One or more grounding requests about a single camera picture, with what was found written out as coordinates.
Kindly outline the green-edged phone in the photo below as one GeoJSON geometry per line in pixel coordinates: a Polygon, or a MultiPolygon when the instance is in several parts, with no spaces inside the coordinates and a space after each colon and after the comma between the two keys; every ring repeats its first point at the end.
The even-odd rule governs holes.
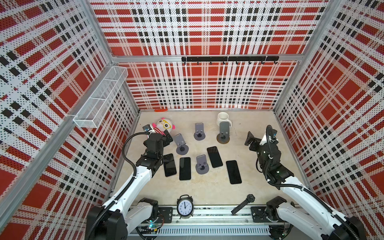
{"type": "Polygon", "coordinates": [[[163,166],[165,171],[165,177],[170,177],[177,174],[177,168],[173,154],[164,155],[163,166]]]}

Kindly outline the purple-edged phone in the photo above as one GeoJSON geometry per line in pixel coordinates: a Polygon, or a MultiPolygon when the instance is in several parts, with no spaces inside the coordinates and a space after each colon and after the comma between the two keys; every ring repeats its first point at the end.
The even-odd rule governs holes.
{"type": "Polygon", "coordinates": [[[191,180],[191,158],[180,158],[180,181],[191,180]]]}

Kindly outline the black phone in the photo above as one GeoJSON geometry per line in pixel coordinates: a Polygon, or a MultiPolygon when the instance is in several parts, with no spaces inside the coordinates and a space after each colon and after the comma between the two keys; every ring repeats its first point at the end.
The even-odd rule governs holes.
{"type": "Polygon", "coordinates": [[[238,166],[237,161],[235,161],[235,160],[226,161],[226,166],[227,166],[227,170],[228,170],[228,174],[229,174],[230,183],[232,185],[241,184],[242,179],[241,179],[241,175],[240,175],[239,166],[238,166]]]}

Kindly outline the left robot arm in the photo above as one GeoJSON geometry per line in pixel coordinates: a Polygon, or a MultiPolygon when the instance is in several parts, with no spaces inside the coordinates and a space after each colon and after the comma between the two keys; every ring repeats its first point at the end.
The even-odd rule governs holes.
{"type": "Polygon", "coordinates": [[[163,164],[164,147],[173,138],[168,131],[142,132],[142,135],[147,136],[145,153],[136,163],[123,157],[132,166],[133,173],[109,200],[91,208],[87,215],[86,240],[125,240],[143,221],[157,218],[158,201],[143,198],[134,208],[131,205],[163,164]]]}

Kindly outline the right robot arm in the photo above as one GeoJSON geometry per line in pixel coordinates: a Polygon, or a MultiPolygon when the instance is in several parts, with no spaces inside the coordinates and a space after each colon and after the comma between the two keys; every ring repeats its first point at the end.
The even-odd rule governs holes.
{"type": "Polygon", "coordinates": [[[267,183],[291,197],[303,211],[277,196],[266,204],[269,221],[285,221],[313,240],[365,240],[366,230],[358,218],[331,207],[281,163],[276,134],[268,125],[261,139],[248,133],[245,146],[257,153],[256,167],[267,183]]]}

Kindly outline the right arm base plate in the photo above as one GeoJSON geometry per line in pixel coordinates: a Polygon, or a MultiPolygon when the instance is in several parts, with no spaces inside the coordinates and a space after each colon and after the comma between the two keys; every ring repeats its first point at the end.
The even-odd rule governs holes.
{"type": "Polygon", "coordinates": [[[282,224],[285,221],[279,219],[277,222],[271,222],[267,219],[266,207],[251,207],[251,217],[254,223],[264,223],[264,224],[282,224]]]}

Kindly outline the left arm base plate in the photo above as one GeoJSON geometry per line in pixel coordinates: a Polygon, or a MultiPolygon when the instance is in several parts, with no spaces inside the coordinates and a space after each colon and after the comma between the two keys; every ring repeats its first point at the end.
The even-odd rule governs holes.
{"type": "Polygon", "coordinates": [[[159,207],[158,215],[154,220],[148,221],[155,224],[170,224],[173,220],[173,208],[172,207],[159,207]]]}

